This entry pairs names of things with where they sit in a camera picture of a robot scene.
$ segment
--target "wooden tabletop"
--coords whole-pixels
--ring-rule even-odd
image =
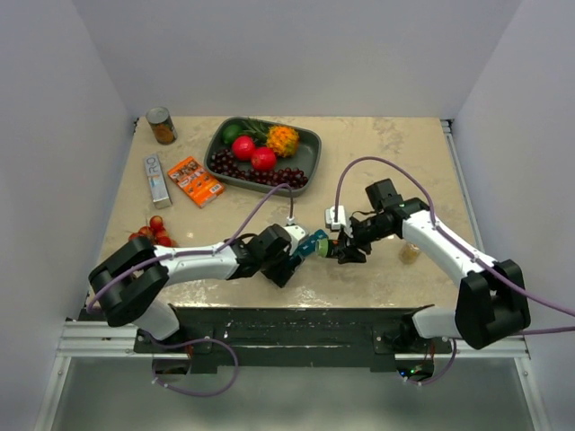
[[[438,119],[261,117],[313,130],[322,139],[322,159],[307,192],[296,198],[296,220],[309,232],[324,229],[323,212],[333,205],[337,180],[352,160],[376,155],[398,163],[424,187],[438,216],[456,233],[473,241],[455,168]],[[102,246],[101,260],[121,247],[153,215],[164,218],[170,235],[182,247],[210,245],[228,238],[262,198],[261,193],[227,187],[204,208],[198,208],[166,179],[173,205],[155,209],[143,159],[159,154],[164,174],[189,155],[203,161],[224,117],[174,117],[178,139],[156,143],[144,118],[137,124],[118,196]],[[369,211],[364,188],[391,178],[403,198],[423,196],[399,172],[376,162],[356,165],[347,175],[341,203],[348,211]],[[272,197],[245,232],[259,233],[273,223],[285,224],[288,198]],[[176,306],[234,307],[417,307],[453,306],[457,288],[425,255],[403,265],[397,255],[403,241],[394,237],[373,244],[366,264],[338,265],[336,260],[309,257],[280,289],[262,274],[232,281],[199,280],[170,286],[160,298]]]

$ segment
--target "green lime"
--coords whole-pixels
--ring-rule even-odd
[[[230,124],[222,132],[222,140],[224,141],[224,144],[233,144],[235,139],[237,139],[242,134],[242,132],[242,126],[239,124]]]

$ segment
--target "pineapple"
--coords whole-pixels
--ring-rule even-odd
[[[262,123],[248,119],[244,123],[246,135],[255,137],[280,157],[290,157],[297,151],[299,135],[288,126],[271,126],[266,129]]]

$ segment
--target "bunch of red grapes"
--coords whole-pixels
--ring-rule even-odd
[[[300,189],[308,182],[304,172],[298,168],[285,168],[277,171],[256,171],[254,169],[242,171],[238,167],[232,151],[227,148],[211,156],[209,169],[215,173],[237,178],[238,180],[257,182],[258,184],[271,187],[286,183],[294,189]]]

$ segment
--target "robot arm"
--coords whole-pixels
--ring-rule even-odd
[[[172,255],[111,286],[99,298],[100,306],[111,327],[133,323],[165,340],[177,335],[181,325],[172,307],[155,299],[167,286],[200,279],[231,280],[252,277],[260,271],[277,286],[283,287],[303,258],[296,255],[307,232],[298,225],[281,227],[274,224],[245,242],[244,235],[220,249],[219,242],[207,247],[167,248],[154,246],[147,238],[136,238],[95,268],[90,284],[96,294],[112,279],[148,259]]]
[[[375,214],[365,220],[347,218],[345,209],[340,207],[341,216],[336,221],[334,208],[326,210],[326,224],[331,230],[340,231],[340,236],[337,241],[318,242],[318,254],[338,259],[339,263],[365,262],[366,255],[371,253],[371,242],[395,234],[420,247],[459,286],[454,310],[431,305],[408,316],[400,334],[404,345],[411,344],[417,337],[449,337],[463,339],[479,349],[529,326],[526,298],[511,291],[475,260],[487,262],[507,279],[524,287],[521,269],[515,262],[498,262],[442,224],[444,232],[475,256],[474,260],[469,259],[434,227],[429,207],[418,198],[404,201],[391,180],[372,184],[366,192]]]

